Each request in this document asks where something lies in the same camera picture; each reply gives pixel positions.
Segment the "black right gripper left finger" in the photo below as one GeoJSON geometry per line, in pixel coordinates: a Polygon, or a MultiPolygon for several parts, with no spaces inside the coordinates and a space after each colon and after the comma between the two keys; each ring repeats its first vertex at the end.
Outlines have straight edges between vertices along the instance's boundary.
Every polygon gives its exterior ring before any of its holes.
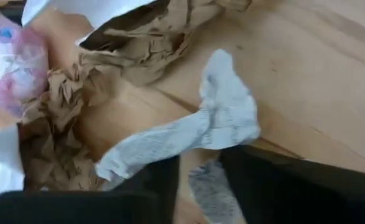
{"type": "Polygon", "coordinates": [[[0,224],[172,224],[179,167],[153,162],[110,191],[4,193],[0,224]]]}

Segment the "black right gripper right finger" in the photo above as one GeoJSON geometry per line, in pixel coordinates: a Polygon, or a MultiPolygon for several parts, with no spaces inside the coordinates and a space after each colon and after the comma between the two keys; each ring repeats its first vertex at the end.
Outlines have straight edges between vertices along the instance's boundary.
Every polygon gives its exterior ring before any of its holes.
{"type": "Polygon", "coordinates": [[[238,145],[221,165],[247,224],[365,224],[365,173],[238,145]]]}

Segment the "small brown paper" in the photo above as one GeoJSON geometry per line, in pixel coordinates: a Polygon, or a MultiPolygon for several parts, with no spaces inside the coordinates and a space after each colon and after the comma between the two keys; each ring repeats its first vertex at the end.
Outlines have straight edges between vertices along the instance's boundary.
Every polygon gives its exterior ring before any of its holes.
{"type": "Polygon", "coordinates": [[[109,79],[98,69],[51,70],[48,89],[30,100],[22,117],[20,152],[29,190],[97,190],[102,181],[88,147],[73,127],[84,107],[109,98],[109,79]]]}

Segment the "grey white sock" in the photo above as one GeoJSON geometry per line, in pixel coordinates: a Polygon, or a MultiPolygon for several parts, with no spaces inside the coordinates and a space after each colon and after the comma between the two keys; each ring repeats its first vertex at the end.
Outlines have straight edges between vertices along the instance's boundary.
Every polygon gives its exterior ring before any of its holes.
{"type": "MultiPolygon", "coordinates": [[[[96,174],[119,184],[152,162],[197,148],[222,150],[259,137],[256,102],[236,75],[232,56],[223,49],[215,50],[206,64],[200,96],[196,113],[113,146],[96,163],[96,174]]],[[[188,184],[210,224],[236,223],[241,210],[220,162],[208,161],[191,170],[188,184]]]]}

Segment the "pink purple wad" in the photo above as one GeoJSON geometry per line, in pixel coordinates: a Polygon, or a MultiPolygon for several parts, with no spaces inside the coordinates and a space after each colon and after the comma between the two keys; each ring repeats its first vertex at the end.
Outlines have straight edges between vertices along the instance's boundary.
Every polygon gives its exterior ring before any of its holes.
{"type": "Polygon", "coordinates": [[[47,85],[47,48],[31,29],[0,15],[0,108],[21,117],[47,85]]]}

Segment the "white paper scrap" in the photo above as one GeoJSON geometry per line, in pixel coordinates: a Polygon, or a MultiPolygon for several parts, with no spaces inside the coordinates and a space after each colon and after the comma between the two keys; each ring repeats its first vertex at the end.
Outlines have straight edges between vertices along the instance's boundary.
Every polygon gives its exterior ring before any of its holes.
{"type": "Polygon", "coordinates": [[[155,0],[27,0],[21,23],[28,26],[39,14],[48,8],[55,8],[65,14],[85,16],[89,23],[98,28],[111,18],[123,15],[155,0]]]}

